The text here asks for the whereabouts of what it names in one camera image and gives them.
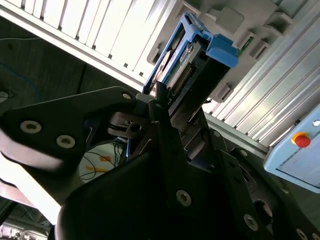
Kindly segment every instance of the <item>mounting hole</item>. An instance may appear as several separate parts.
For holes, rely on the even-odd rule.
[[[236,165],[235,165],[233,162],[229,162],[229,165],[230,165],[231,167],[233,167],[233,168],[236,167]]]
[[[61,135],[56,139],[56,144],[64,149],[71,149],[76,145],[76,140],[69,135]]]
[[[262,200],[257,200],[253,203],[256,213],[260,221],[265,225],[269,225],[272,222],[272,212],[270,207]]]
[[[235,181],[237,184],[240,184],[240,183],[241,183],[241,181],[239,180],[239,178],[235,177],[235,178],[233,178],[233,179],[234,179],[234,181]]]
[[[41,131],[42,126],[36,121],[24,121],[20,124],[20,128],[27,134],[36,134]]]
[[[141,126],[140,124],[133,124],[133,125],[130,127],[130,130],[131,130],[131,132],[133,132],[133,133],[137,133],[137,132],[139,132],[141,129],[142,129],[142,126]]]

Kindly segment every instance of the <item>wire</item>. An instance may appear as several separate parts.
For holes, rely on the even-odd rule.
[[[92,171],[92,172],[88,172],[88,173],[85,173],[85,174],[81,175],[80,178],[82,178],[82,177],[84,177],[86,175],[89,175],[89,174],[93,174],[93,173],[104,173],[105,174],[106,172],[105,171]]]
[[[0,41],[5,41],[5,40],[29,41],[29,40],[37,40],[37,39],[40,39],[40,37],[30,37],[30,38],[6,37],[6,38],[0,38]]]
[[[87,153],[87,154],[95,154],[95,155],[98,155],[98,156],[100,156],[101,158],[107,160],[107,161],[108,161],[109,163],[111,163],[114,167],[116,166],[112,161],[108,160],[105,156],[102,156],[102,155],[100,155],[100,154],[98,154],[98,153],[96,153],[96,152],[87,151],[86,153]]]
[[[37,102],[40,103],[39,91],[38,91],[37,87],[33,84],[32,81],[30,81],[30,80],[27,79],[26,77],[20,75],[19,73],[17,73],[16,71],[14,71],[12,68],[8,67],[7,65],[5,65],[5,64],[3,64],[3,63],[0,63],[0,66],[3,66],[3,67],[4,67],[5,69],[7,69],[9,72],[13,73],[14,75],[18,76],[19,78],[21,78],[21,79],[25,80],[27,83],[29,83],[29,84],[33,87],[33,89],[34,89],[34,91],[35,91],[35,93],[36,93]]]
[[[82,179],[82,180],[91,180],[91,179],[93,179],[93,178],[97,175],[96,167],[95,167],[95,165],[92,163],[92,161],[90,161],[87,157],[83,156],[83,158],[87,159],[88,162],[92,165],[94,172],[91,172],[91,173],[94,173],[94,175],[93,175],[92,177],[90,177],[90,178],[85,178],[85,179]]]

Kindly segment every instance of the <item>white panel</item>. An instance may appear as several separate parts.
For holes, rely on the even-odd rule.
[[[9,3],[16,5],[17,7],[21,8],[22,0],[7,0]]]
[[[218,102],[212,100],[212,102],[210,102],[210,103],[203,104],[202,110],[206,114],[208,114],[208,113],[212,112],[218,105],[219,105]]]
[[[79,42],[86,44],[90,29],[94,23],[98,7],[101,0],[88,0],[88,4],[84,13],[83,21],[79,30]]]
[[[135,3],[128,13],[111,51],[115,61],[121,65],[128,64],[127,68],[130,70],[136,67],[165,6],[166,1],[164,0],[157,2],[140,0]]]
[[[61,27],[62,32],[76,38],[87,0],[67,0]]]
[[[29,14],[33,14],[35,3],[36,3],[36,0],[25,0],[24,10]]]
[[[157,23],[154,31],[152,32],[152,35],[151,35],[149,41],[147,42],[147,44],[146,44],[146,46],[140,56],[140,59],[138,60],[136,67],[134,68],[134,72],[136,74],[143,73],[144,80],[141,81],[142,83],[146,82],[145,79],[147,79],[149,77],[149,75],[151,74],[151,72],[153,71],[153,69],[155,67],[153,64],[151,64],[147,61],[147,57],[148,57],[153,45],[155,44],[161,30],[163,29],[163,26],[165,25],[167,19],[169,18],[169,15],[172,13],[172,11],[175,7],[181,5],[181,2],[182,2],[182,0],[168,1],[168,4],[165,7],[165,9],[161,15],[159,22]]]
[[[38,19],[41,16],[43,4],[44,4],[44,0],[35,0],[34,9],[33,9],[33,16],[35,16]]]
[[[115,44],[120,28],[123,26],[131,3],[132,0],[111,0],[94,43],[96,46],[95,50],[97,52],[106,57],[109,55],[113,45]],[[125,45],[133,46],[129,39],[127,39]]]
[[[43,21],[57,29],[62,17],[64,5],[65,0],[46,0]]]
[[[96,41],[100,26],[101,26],[101,22],[104,19],[105,13],[108,8],[108,4],[109,4],[109,0],[101,0],[100,1],[98,11],[96,12],[96,15],[94,17],[94,21],[93,21],[88,39],[86,41],[86,45],[90,48],[93,47],[93,45]]]

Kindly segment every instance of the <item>emergency stop button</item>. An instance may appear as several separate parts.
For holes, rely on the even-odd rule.
[[[292,137],[292,142],[299,148],[306,148],[310,145],[311,140],[305,132],[299,132]]]

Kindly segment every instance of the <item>red button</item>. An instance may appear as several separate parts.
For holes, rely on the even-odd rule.
[[[306,135],[300,135],[294,139],[294,142],[299,148],[306,148],[310,145],[311,140]]]

